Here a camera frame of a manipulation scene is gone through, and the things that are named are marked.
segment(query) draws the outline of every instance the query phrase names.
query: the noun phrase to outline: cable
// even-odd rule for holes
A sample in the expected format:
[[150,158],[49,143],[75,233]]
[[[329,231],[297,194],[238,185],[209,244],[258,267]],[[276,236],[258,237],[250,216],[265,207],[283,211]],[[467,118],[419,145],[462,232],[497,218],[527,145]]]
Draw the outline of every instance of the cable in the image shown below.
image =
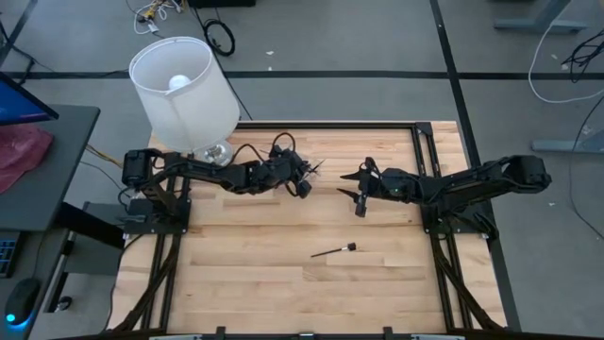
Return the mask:
[[[247,109],[247,107],[243,103],[242,99],[237,94],[237,91],[235,91],[235,88],[233,87],[233,84],[231,84],[231,82],[228,79],[227,75],[225,75],[225,69],[223,68],[222,63],[220,63],[220,60],[218,59],[218,56],[216,56],[216,53],[218,53],[219,55],[221,55],[223,57],[228,57],[228,56],[232,55],[233,53],[235,53],[235,36],[233,35],[233,32],[220,19],[220,14],[218,13],[218,8],[214,8],[214,10],[216,11],[216,16],[218,17],[218,20],[216,20],[216,19],[209,19],[209,20],[206,21],[205,24],[201,20],[201,17],[199,16],[199,12],[197,11],[197,8],[191,8],[191,9],[192,9],[191,13],[193,14],[193,17],[197,20],[197,23],[199,23],[199,25],[201,26],[201,29],[204,32],[204,38],[206,39],[206,43],[210,46],[211,52],[214,55],[214,59],[216,60],[216,63],[218,64],[218,67],[220,67],[220,71],[223,73],[223,76],[226,79],[226,83],[228,84],[228,87],[230,87],[230,90],[233,92],[233,94],[235,94],[235,97],[237,98],[237,100],[241,104],[241,106],[242,106],[243,110],[245,111],[245,114],[247,115],[247,117],[249,117],[249,120],[253,121],[254,117],[252,117],[252,115],[249,113],[249,110]],[[228,50],[228,51],[225,52],[222,49],[220,49],[220,44],[214,38],[211,37],[210,32],[209,32],[209,28],[212,25],[219,25],[220,27],[222,27],[225,30],[226,34],[228,35],[228,37],[231,40],[231,49],[230,50]]]
[[2,21],[0,21],[0,33],[2,33],[2,36],[4,37],[4,39],[6,40],[5,43],[5,48],[11,48],[12,50],[14,50],[15,52],[19,53],[20,55],[22,55],[23,57],[28,58],[29,60],[33,61],[34,63],[40,65],[41,67],[47,69],[50,72],[55,72],[53,69],[51,69],[50,67],[44,65],[43,63],[39,62],[37,59],[33,58],[30,54],[26,53],[24,50],[22,50],[21,48],[17,47],[17,45],[15,45],[15,43],[10,39],[10,37],[8,36],[7,31],[4,28],[4,25],[2,25]]
[[105,162],[111,162],[115,164],[120,169],[124,168],[124,165],[120,161],[117,161],[116,159],[112,158],[112,156],[97,150],[94,146],[90,144],[86,144],[86,151],[92,153],[94,156],[98,157],[99,159]]
[[567,9],[568,9],[568,6],[566,6],[560,12],[560,14],[558,14],[558,16],[556,18],[554,18],[554,20],[551,21],[551,24],[549,24],[549,27],[544,32],[544,35],[541,37],[541,40],[537,44],[537,48],[535,49],[535,54],[534,54],[534,56],[532,58],[532,63],[530,64],[530,68],[528,69],[528,85],[530,85],[530,88],[532,89],[532,92],[535,94],[535,96],[537,96],[537,98],[539,98],[539,99],[541,99],[541,100],[543,100],[543,101],[545,101],[546,103],[549,103],[549,104],[572,103],[572,102],[576,102],[576,101],[580,101],[580,100],[587,100],[587,99],[595,98],[595,97],[597,97],[597,96],[599,96],[601,94],[604,94],[604,89],[602,89],[602,90],[598,91],[597,93],[590,94],[590,95],[583,96],[583,97],[570,98],[570,99],[564,99],[564,100],[552,100],[552,99],[547,99],[547,98],[542,97],[537,92],[537,90],[535,89],[535,86],[532,83],[532,70],[535,67],[535,62],[537,61],[537,56],[539,55],[539,50],[541,49],[541,45],[544,43],[545,37],[547,36],[547,33],[549,33],[549,31],[551,30],[551,27],[554,26],[554,24],[556,23],[556,21],[558,20],[558,18],[560,18]]
[[139,24],[139,20],[141,20],[141,18],[144,18],[144,22],[149,23],[148,25],[153,25],[153,26],[155,25],[155,23],[152,19],[147,19],[145,16],[140,14],[143,11],[143,9],[148,9],[148,8],[151,8],[154,6],[157,6],[156,12],[159,14],[159,18],[162,21],[165,21],[168,18],[168,12],[166,12],[165,9],[174,8],[174,6],[167,4],[165,0],[154,0],[149,5],[145,5],[137,10],[133,10],[134,11],[134,33],[139,34],[139,35],[147,34],[147,33],[154,33],[154,35],[162,38],[161,35],[155,34],[157,32],[154,32],[150,27],[149,27],[149,29],[147,29],[145,31],[139,31],[139,29],[137,28],[137,26]]
[[279,138],[281,138],[282,136],[288,136],[290,137],[290,139],[292,140],[292,151],[295,152],[295,138],[294,136],[292,136],[292,134],[290,132],[281,132],[279,133],[275,139],[273,140],[273,148],[275,147],[275,145],[277,144],[277,140]]
[[[574,84],[578,83],[579,80],[581,80],[592,60],[595,57],[599,56],[600,53],[602,53],[602,51],[604,50],[604,42],[600,42],[599,44],[588,44],[597,38],[601,38],[602,36],[604,36],[604,29],[599,31],[592,38],[580,43],[575,48],[575,50],[573,50],[573,53],[571,53],[570,57],[568,57],[565,61],[562,62],[562,65],[570,63],[570,80]],[[592,48],[592,52],[578,56],[578,53],[585,47]],[[577,75],[575,73],[575,64],[580,69],[580,72]]]
[[241,146],[239,146],[239,148],[237,149],[237,151],[235,151],[235,153],[233,154],[233,158],[230,160],[230,162],[226,165],[229,166],[231,165],[235,159],[237,158],[237,155],[239,155],[239,153],[246,147],[249,147],[252,149],[252,151],[254,151],[254,153],[256,154],[256,156],[258,157],[259,160],[261,160],[262,162],[265,162],[264,158],[260,155],[260,153],[258,152],[258,150],[256,149],[256,147],[254,147],[251,144],[243,144]]
[[568,161],[568,195],[570,197],[571,208],[573,209],[573,213],[575,213],[575,215],[581,221],[583,221],[583,223],[585,223],[587,225],[587,227],[589,227],[599,237],[600,241],[604,240],[604,235],[602,234],[602,232],[600,232],[598,229],[596,229],[596,227],[594,227],[585,217],[583,217],[583,215],[577,209],[577,204],[575,204],[575,199],[573,198],[573,158],[575,156],[575,148],[577,147],[577,143],[579,142],[579,136],[581,135],[583,128],[587,124],[587,121],[592,116],[594,111],[596,111],[596,108],[600,105],[602,100],[604,100],[604,96],[602,96],[597,101],[597,103],[589,111],[587,116],[585,116],[585,119],[583,119],[583,123],[581,123],[579,131],[577,131],[577,137],[575,137],[575,142],[573,143],[573,149],[571,150],[571,154],[570,154],[570,160]]
[[[218,19],[208,19],[205,22],[202,22],[201,17],[199,16],[199,12],[197,11],[197,8],[195,8],[194,10],[192,10],[193,16],[195,17],[195,19],[197,19],[197,22],[201,25],[201,28],[204,31],[204,38],[206,38],[206,43],[208,43],[211,47],[211,49],[223,56],[223,57],[229,57],[231,56],[233,53],[235,53],[235,36],[233,35],[233,32],[230,30],[230,28],[228,28],[227,24],[223,23],[223,21],[220,19],[220,14],[218,14],[218,8],[214,8],[214,10],[216,11],[216,16],[218,17]],[[221,27],[225,33],[228,35],[228,38],[230,39],[231,42],[231,46],[230,49],[225,51],[223,49],[221,49],[220,47],[222,47],[217,41],[216,39],[214,39],[211,34],[210,34],[210,27],[212,26],[219,26]]]
[[[130,246],[134,245],[135,242],[139,241],[139,239],[141,239],[141,237],[143,237],[143,234],[140,234],[137,237],[133,238],[132,241],[128,242],[128,244],[124,247],[124,250],[122,250],[122,255],[120,255],[120,260],[117,263],[118,271],[120,270],[120,264],[122,263],[122,258],[124,257],[124,254],[126,253],[128,248]],[[113,285],[111,286],[111,290],[109,291],[109,313],[107,315],[107,321],[105,321],[105,326],[103,326],[101,333],[107,329],[107,326],[109,325],[109,320],[111,319],[111,315],[113,314],[113,292],[115,292],[116,284],[117,284],[117,276],[115,277],[115,282],[113,283]]]
[[48,231],[50,229],[46,229],[43,233],[42,233],[42,238],[40,239],[40,243],[38,244],[38,250],[36,250],[36,260],[34,260],[34,268],[31,271],[31,278],[35,278],[36,277],[36,271],[38,270],[38,259],[40,258],[40,250],[42,250],[42,244],[44,243],[44,239],[46,238],[46,235],[48,234]]
[[105,172],[105,170],[101,169],[99,166],[96,166],[96,165],[94,165],[94,164],[90,164],[90,163],[88,163],[87,161],[80,161],[80,163],[82,163],[82,164],[84,164],[84,165],[88,165],[88,166],[90,166],[90,167],[93,167],[93,168],[95,168],[96,170],[98,170],[98,171],[102,172],[102,173],[103,173],[103,174],[104,174],[104,175],[105,175],[105,176],[106,176],[106,177],[107,177],[107,178],[108,178],[108,179],[109,179],[109,180],[110,180],[110,181],[113,183],[113,185],[115,185],[115,187],[116,187],[118,190],[123,190],[123,189],[124,189],[124,188],[122,188],[122,187],[121,187],[121,186],[120,186],[120,185],[117,183],[117,181],[115,181],[115,179],[113,179],[113,178],[112,178],[112,177],[111,177],[111,176],[110,176],[110,175],[109,175],[107,172]]

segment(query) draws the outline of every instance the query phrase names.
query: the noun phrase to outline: black bracket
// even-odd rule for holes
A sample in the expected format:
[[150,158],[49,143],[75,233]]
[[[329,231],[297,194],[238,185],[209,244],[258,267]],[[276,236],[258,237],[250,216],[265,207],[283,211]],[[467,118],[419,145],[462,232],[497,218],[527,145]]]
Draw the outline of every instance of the black bracket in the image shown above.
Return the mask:
[[468,206],[463,212],[439,217],[434,206],[422,206],[422,218],[425,221],[424,232],[428,234],[480,233],[484,239],[496,240],[499,231],[485,210],[486,203]]
[[184,234],[189,230],[191,200],[178,199],[176,207],[178,218],[169,215],[158,215],[154,212],[153,203],[148,199],[132,199],[128,209],[128,218],[124,225],[127,234]]
[[418,122],[415,123],[415,127],[417,128],[419,133],[423,133],[427,136],[432,136],[434,131],[432,130],[432,124],[430,122]]

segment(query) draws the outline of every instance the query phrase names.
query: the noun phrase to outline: wooden tabletop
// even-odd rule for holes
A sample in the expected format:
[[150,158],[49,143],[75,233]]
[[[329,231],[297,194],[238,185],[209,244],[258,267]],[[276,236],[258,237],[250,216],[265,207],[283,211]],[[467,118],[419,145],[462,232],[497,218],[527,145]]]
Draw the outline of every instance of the wooden tabletop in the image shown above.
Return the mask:
[[[456,124],[432,126],[443,175],[466,169]],[[268,151],[281,131],[237,130],[229,141]],[[313,188],[306,199],[291,197],[284,188],[234,195],[192,182],[190,228],[182,240],[168,332],[214,333],[217,326],[226,326],[228,333],[380,333],[385,326],[399,333],[444,332],[419,208],[370,199],[366,218],[359,218],[352,201],[336,191],[357,190],[355,182],[340,175],[355,172],[366,156],[374,157],[380,169],[416,173],[409,131],[289,132],[303,157],[325,160],[320,176],[310,180]],[[155,139],[150,146],[162,149]],[[237,162],[253,158],[246,150]],[[476,234],[455,237],[468,289],[495,321],[505,324],[485,241]],[[146,288],[155,242],[156,236],[144,236],[124,255],[110,327],[124,319]],[[351,242],[357,251],[310,257]],[[449,290],[460,326],[456,295]]]

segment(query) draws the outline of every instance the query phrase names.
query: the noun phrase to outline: table leg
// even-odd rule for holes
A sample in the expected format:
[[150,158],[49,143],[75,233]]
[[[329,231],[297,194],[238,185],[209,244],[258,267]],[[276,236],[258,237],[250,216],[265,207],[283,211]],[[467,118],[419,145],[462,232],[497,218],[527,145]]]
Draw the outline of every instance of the table leg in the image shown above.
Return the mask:
[[587,25],[581,22],[556,20],[558,15],[568,6],[570,0],[550,0],[545,8],[534,19],[496,19],[494,28],[514,29],[530,33],[544,33],[549,25],[554,22],[550,29],[553,34],[578,33]]

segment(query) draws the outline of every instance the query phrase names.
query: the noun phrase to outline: desk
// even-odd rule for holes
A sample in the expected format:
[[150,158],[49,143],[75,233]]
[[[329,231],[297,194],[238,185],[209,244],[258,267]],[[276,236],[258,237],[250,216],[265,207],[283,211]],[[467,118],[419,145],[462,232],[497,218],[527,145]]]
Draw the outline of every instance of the desk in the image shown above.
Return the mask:
[[[456,124],[432,127],[443,175],[466,169]],[[237,129],[229,141],[269,150],[281,131]],[[354,204],[336,191],[357,190],[340,175],[355,172],[366,156],[380,169],[417,171],[411,134],[394,127],[288,131],[303,157],[325,160],[306,199],[291,197],[284,188],[251,196],[191,183],[190,228],[180,247],[168,333],[215,333],[217,326],[227,333],[381,333],[384,326],[397,333],[444,332],[418,206],[370,199],[366,218],[358,218]],[[165,149],[153,138],[150,146]],[[252,152],[243,151],[237,162],[252,159]],[[455,238],[468,289],[505,324],[486,242],[476,234]],[[144,236],[124,255],[109,327],[124,319],[146,288],[155,241],[156,236]],[[310,257],[350,242],[356,242],[356,252]],[[454,289],[449,291],[461,326]],[[160,301],[156,298],[156,310]],[[155,326],[159,316],[153,316]]]
[[[13,331],[3,322],[0,326],[0,339],[3,340],[27,338],[36,317],[42,312],[44,295],[59,263],[71,224],[69,216],[63,216],[63,198],[100,112],[98,108],[76,106],[55,106],[53,110],[59,113],[58,120],[37,123],[54,136],[44,160],[0,195],[0,229],[28,230],[12,277],[0,280],[2,311],[17,282],[34,274],[36,260],[35,278],[41,282],[35,312],[27,327]],[[43,244],[38,255],[40,242]]]

